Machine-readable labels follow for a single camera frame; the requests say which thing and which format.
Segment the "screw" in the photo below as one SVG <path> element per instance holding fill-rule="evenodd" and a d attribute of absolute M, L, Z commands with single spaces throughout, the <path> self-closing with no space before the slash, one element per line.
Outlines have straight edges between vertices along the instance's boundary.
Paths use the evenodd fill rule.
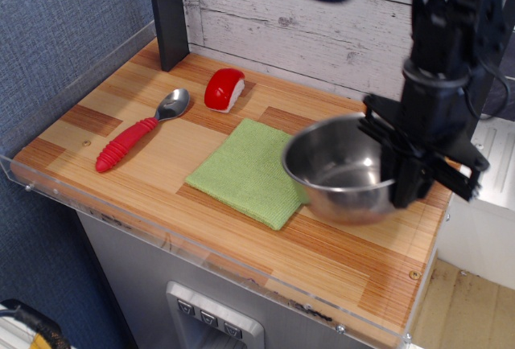
<path fill-rule="evenodd" d="M 415 270 L 410 271 L 410 278 L 414 279 L 415 281 L 420 279 L 421 276 L 422 276 L 422 273 L 420 273 L 419 271 L 415 271 Z"/>
<path fill-rule="evenodd" d="M 339 334 L 339 335 L 344 335 L 345 334 L 345 325 L 336 325 L 336 332 Z"/>

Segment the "green towel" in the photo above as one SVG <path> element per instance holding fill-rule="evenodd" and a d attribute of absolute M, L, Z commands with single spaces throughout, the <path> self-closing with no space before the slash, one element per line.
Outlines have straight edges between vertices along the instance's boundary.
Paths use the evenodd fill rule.
<path fill-rule="evenodd" d="M 281 165 L 289 139 L 281 130 L 244 119 L 186 183 L 279 230 L 300 205 Z"/>

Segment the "white wooden wall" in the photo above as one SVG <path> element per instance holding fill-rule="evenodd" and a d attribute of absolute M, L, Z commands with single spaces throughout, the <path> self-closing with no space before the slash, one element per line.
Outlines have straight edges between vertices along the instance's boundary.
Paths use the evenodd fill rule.
<path fill-rule="evenodd" d="M 411 0 L 184 0 L 192 52 L 361 100 L 399 99 Z"/>

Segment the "wooden countertop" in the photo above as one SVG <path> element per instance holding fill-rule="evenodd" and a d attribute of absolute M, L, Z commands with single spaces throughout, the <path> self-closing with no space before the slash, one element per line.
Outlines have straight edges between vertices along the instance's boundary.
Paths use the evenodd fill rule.
<path fill-rule="evenodd" d="M 186 176 L 245 117 L 293 134 L 363 110 L 359 101 L 242 68 L 244 92 L 230 114 L 216 113 L 204 106 L 204 90 L 224 67 L 191 54 L 162 72 L 154 41 L 24 148 L 12 170 L 47 195 L 160 247 L 180 248 L 233 280 L 247 278 L 321 322 L 343 323 L 368 343 L 396 347 L 397 339 L 382 330 L 406 333 L 422 282 L 410 272 L 423 278 L 450 192 L 436 184 L 393 219 L 363 227 L 335 227 L 301 207 L 276 232 L 187 186 Z M 160 123 L 112 170 L 97 173 L 107 142 L 154 116 L 174 88 L 191 93 L 187 112 Z M 301 307 L 306 304 L 311 308 Z"/>

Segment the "metal bowl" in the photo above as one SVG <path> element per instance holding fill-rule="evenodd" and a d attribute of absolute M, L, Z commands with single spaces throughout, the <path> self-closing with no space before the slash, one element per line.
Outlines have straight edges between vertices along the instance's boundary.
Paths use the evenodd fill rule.
<path fill-rule="evenodd" d="M 282 166 L 319 217 L 341 224 L 373 224 L 395 211 L 394 179 L 381 181 L 381 145 L 358 129 L 361 113 L 334 117 L 297 133 Z"/>

